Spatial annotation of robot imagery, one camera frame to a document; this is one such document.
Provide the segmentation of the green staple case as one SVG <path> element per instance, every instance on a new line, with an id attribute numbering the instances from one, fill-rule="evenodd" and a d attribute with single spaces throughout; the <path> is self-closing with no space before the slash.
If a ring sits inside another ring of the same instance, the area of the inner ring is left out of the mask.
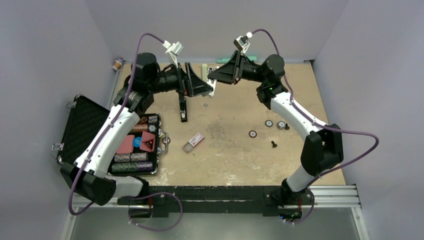
<path id="1" fill-rule="evenodd" d="M 212 73 L 216 68 L 213 66 L 209 66 L 207 64 L 202 64 L 201 67 L 201 78 L 203 81 L 205 81 L 210 87 L 212 87 L 212 91 L 209 93 L 204 93 L 202 96 L 203 97 L 209 97 L 209 98 L 213 98 L 215 96 L 215 92 L 216 92 L 216 84 L 217 81 L 215 79 L 211 79 L 208 77 L 208 75 L 210 73 Z"/>

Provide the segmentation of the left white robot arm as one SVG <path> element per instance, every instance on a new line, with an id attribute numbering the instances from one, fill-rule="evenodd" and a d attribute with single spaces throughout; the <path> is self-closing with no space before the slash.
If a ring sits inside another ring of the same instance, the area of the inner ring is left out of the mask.
<path id="1" fill-rule="evenodd" d="M 141 116 L 154 102 L 154 94 L 176 91 L 182 99 L 207 95 L 214 87 L 197 76 L 189 62 L 173 61 L 164 70 L 154 54 L 138 53 L 131 74 L 118 92 L 108 116 L 78 156 L 64 160 L 60 173 L 72 194 L 91 204 L 105 205 L 112 198 L 130 197 L 138 205 L 146 203 L 149 191 L 144 181 L 131 176 L 108 175 L 119 146 Z"/>

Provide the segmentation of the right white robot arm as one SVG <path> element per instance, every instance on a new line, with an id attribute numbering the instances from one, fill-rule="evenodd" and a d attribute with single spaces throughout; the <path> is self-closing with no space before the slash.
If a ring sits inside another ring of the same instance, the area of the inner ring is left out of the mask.
<path id="1" fill-rule="evenodd" d="M 271 194 L 276 201 L 292 204 L 313 179 L 340 164 L 344 153 L 339 126 L 328 126 L 298 104 L 289 85 L 282 82 L 287 79 L 284 66 L 284 59 L 278 54 L 271 54 L 262 64 L 256 64 L 236 50 L 231 59 L 210 72 L 208 78 L 228 85 L 240 80 L 258 82 L 259 102 L 281 116 L 299 134 L 304 142 L 300 166 L 283 180 L 278 193 Z"/>

